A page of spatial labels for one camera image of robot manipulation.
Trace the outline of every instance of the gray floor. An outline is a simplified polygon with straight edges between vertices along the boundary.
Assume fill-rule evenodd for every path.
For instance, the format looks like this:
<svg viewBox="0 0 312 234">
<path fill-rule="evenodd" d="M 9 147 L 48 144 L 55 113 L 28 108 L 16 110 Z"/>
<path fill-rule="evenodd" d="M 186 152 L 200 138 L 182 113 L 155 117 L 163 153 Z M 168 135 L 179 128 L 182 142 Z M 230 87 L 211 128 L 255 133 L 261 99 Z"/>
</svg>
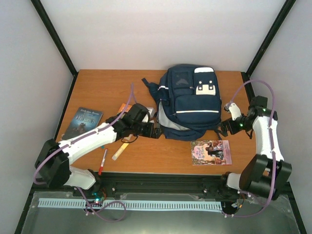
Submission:
<svg viewBox="0 0 312 234">
<path fill-rule="evenodd" d="M 37 198 L 33 200 L 34 208 L 30 209 L 23 234 L 299 233 L 290 205 L 285 197 L 278 199 L 265 212 L 252 218 L 224 218 L 222 214 L 211 212 L 128 211 L 125 219 L 118 223 L 106 223 L 96 216 L 85 216 L 82 209 L 36 208 Z M 259 205 L 245 202 L 238 213 L 241 215 L 252 214 L 259 208 Z M 102 213 L 104 217 L 117 218 L 122 211 L 108 210 Z"/>
</svg>

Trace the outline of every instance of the white wall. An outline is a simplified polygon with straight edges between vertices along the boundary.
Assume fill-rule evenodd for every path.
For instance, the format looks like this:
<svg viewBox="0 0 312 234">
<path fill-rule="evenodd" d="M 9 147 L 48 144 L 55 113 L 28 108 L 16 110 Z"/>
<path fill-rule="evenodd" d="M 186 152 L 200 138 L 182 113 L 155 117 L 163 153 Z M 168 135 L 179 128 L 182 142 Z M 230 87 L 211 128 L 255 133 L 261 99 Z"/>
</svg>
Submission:
<svg viewBox="0 0 312 234">
<path fill-rule="evenodd" d="M 14 232 L 71 75 L 30 1 L 0 1 L 0 233 Z"/>
<path fill-rule="evenodd" d="M 42 0 L 79 69 L 246 71 L 284 0 Z"/>
<path fill-rule="evenodd" d="M 292 164 L 291 186 L 312 233 L 312 1 L 297 1 L 252 75 L 272 85 L 277 99 L 278 140 Z M 269 92 L 253 85 L 256 94 Z"/>
</svg>

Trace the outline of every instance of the navy blue backpack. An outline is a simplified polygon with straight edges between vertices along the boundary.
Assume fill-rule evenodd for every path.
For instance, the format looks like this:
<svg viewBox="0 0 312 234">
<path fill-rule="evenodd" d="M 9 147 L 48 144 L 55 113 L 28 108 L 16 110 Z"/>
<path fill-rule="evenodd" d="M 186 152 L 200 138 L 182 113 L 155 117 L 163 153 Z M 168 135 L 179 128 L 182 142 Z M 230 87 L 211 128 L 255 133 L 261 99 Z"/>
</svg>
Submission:
<svg viewBox="0 0 312 234">
<path fill-rule="evenodd" d="M 167 139 L 191 141 L 207 130 L 218 132 L 221 98 L 211 67 L 176 65 L 168 69 L 159 84 L 145 78 L 142 81 L 157 104 L 157 121 Z"/>
</svg>

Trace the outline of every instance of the wooden table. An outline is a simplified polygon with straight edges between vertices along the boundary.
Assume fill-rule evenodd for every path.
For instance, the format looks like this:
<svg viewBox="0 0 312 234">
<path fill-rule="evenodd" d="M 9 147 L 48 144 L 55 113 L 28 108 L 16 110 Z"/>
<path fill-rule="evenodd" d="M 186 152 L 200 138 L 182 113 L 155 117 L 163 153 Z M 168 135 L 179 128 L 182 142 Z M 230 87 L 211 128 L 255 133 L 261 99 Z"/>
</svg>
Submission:
<svg viewBox="0 0 312 234">
<path fill-rule="evenodd" d="M 158 83 L 166 71 L 157 70 L 80 70 L 70 101 L 62 121 L 58 138 L 69 126 L 70 121 L 79 107 L 103 111 L 101 122 L 115 116 L 122 103 L 125 103 L 130 93 L 130 84 L 134 83 L 135 96 L 138 103 L 146 107 L 156 108 L 147 87 L 141 81 L 146 78 L 149 82 Z M 217 71 L 217 78 L 223 104 L 231 97 L 243 83 L 240 72 Z M 238 94 L 235 103 L 244 113 L 249 106 L 244 89 Z M 231 116 L 222 111 L 222 120 Z M 217 135 L 207 131 L 203 138 L 215 140 Z M 205 174 L 220 175 L 227 171 L 240 173 L 255 154 L 255 140 L 250 140 L 245 132 L 234 136 L 223 137 L 230 143 L 232 165 L 193 166 L 190 142 L 165 139 L 139 137 L 130 144 L 120 157 L 113 161 L 111 158 L 122 145 L 120 141 L 106 145 L 104 172 L 133 172 L 133 173 L 165 173 L 165 174 Z M 77 160 L 73 166 L 81 169 L 98 171 L 104 150 L 98 148 Z"/>
</svg>

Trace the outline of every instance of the robotic arm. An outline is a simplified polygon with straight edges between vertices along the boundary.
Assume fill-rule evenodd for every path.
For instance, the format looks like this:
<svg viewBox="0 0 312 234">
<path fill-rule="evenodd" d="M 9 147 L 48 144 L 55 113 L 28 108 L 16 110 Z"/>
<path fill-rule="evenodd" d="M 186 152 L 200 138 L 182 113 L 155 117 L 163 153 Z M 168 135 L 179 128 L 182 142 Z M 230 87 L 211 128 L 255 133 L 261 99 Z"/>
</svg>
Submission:
<svg viewBox="0 0 312 234">
<path fill-rule="evenodd" d="M 148 121 L 142 122 L 145 116 Z M 63 185 L 81 187 L 84 190 L 97 191 L 99 183 L 97 174 L 92 170 L 82 170 L 71 165 L 86 153 L 124 137 L 133 134 L 150 138 L 159 138 L 161 130 L 159 126 L 149 122 L 150 114 L 147 108 L 141 104 L 135 104 L 115 124 L 101 131 L 102 128 L 112 123 L 117 116 L 111 117 L 97 128 L 86 132 L 78 137 L 62 140 L 56 143 L 53 139 L 45 142 L 39 157 L 35 163 L 37 168 L 52 152 L 69 145 L 47 161 L 41 168 L 39 174 L 49 188 L 59 188 Z"/>
<path fill-rule="evenodd" d="M 271 151 L 271 140 L 269 135 L 269 119 L 271 110 L 267 109 L 266 97 L 255 97 L 249 106 L 247 116 L 240 113 L 240 109 L 235 103 L 232 103 L 226 111 L 230 112 L 232 118 L 222 122 L 221 131 L 223 135 L 236 134 L 242 130 L 254 131 L 256 137 L 256 155 L 247 165 L 241 174 L 227 172 L 222 176 L 225 186 L 236 190 L 243 190 L 252 194 L 268 197 L 271 189 L 273 157 Z M 272 120 L 272 131 L 274 141 L 274 151 L 276 157 L 276 176 L 274 185 L 274 194 L 272 200 L 278 198 L 281 189 L 287 182 L 292 166 L 284 162 L 284 158 L 279 150 L 277 135 L 277 113 L 274 112 Z"/>
</svg>

